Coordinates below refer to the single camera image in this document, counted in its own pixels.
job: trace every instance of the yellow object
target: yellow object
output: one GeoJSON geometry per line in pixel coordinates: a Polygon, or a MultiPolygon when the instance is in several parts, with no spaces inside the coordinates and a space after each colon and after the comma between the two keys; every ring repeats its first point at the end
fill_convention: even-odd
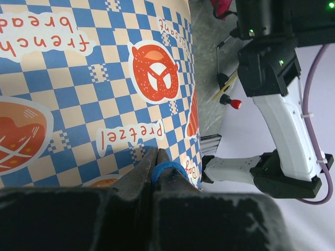
{"type": "Polygon", "coordinates": [[[233,75],[233,77],[230,78],[230,80],[228,80],[228,82],[226,83],[226,85],[224,86],[224,88],[222,88],[212,99],[212,101],[214,101],[215,99],[217,99],[219,96],[221,96],[227,89],[228,87],[232,84],[232,82],[238,77],[237,72],[233,75]]]}

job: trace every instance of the blue and beige checkered pattern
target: blue and beige checkered pattern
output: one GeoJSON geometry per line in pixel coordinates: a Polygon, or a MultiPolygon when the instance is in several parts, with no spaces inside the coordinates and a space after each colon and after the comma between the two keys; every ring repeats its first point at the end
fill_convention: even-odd
{"type": "Polygon", "coordinates": [[[1,186],[80,186],[98,176],[125,174],[151,146],[170,158],[186,156],[200,168],[199,140],[184,139],[194,91],[192,26],[178,12],[143,0],[0,0],[1,13],[67,12],[97,46],[89,56],[72,51],[35,51],[20,63],[0,58],[0,94],[32,100],[54,117],[52,140],[41,157],[0,176],[1,186]],[[191,51],[188,59],[176,40],[158,29],[156,16],[180,32],[191,51]],[[180,96],[159,105],[137,94],[128,68],[127,43],[155,40],[179,63],[180,96]],[[113,145],[100,158],[99,128],[151,123],[162,119],[166,137],[140,140],[137,146],[113,145]]]}

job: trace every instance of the red cloth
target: red cloth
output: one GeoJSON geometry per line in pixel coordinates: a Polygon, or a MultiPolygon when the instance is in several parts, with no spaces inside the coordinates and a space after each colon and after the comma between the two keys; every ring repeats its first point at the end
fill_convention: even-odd
{"type": "Polygon", "coordinates": [[[210,0],[211,4],[213,5],[213,8],[215,6],[216,1],[220,1],[217,9],[218,16],[228,11],[232,2],[232,0],[210,0]]]}

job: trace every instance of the black cable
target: black cable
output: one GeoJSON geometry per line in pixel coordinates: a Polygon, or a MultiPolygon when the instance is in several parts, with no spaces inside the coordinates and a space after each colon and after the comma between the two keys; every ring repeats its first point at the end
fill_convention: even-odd
{"type": "Polygon", "coordinates": [[[220,3],[220,0],[216,0],[215,5],[214,5],[214,9],[213,9],[213,16],[216,19],[223,19],[225,17],[228,17],[231,14],[234,14],[235,16],[237,16],[236,12],[232,12],[230,10],[225,12],[225,13],[222,13],[220,16],[218,16],[217,11],[218,11],[218,7],[219,7],[219,3],[220,3]]]}

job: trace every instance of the concrete floor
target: concrete floor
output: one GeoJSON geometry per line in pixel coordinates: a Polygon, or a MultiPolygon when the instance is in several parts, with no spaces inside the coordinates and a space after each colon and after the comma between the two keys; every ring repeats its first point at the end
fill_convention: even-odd
{"type": "MultiPolygon", "coordinates": [[[[198,98],[199,126],[201,136],[219,133],[225,106],[219,99],[212,98],[219,91],[216,81],[217,45],[229,37],[236,27],[237,17],[230,15],[225,21],[213,16],[213,7],[209,0],[189,0],[193,25],[193,43],[195,46],[195,83],[198,98]]],[[[219,52],[220,71],[230,75],[238,66],[238,51],[242,42],[230,39],[219,52]]]]}

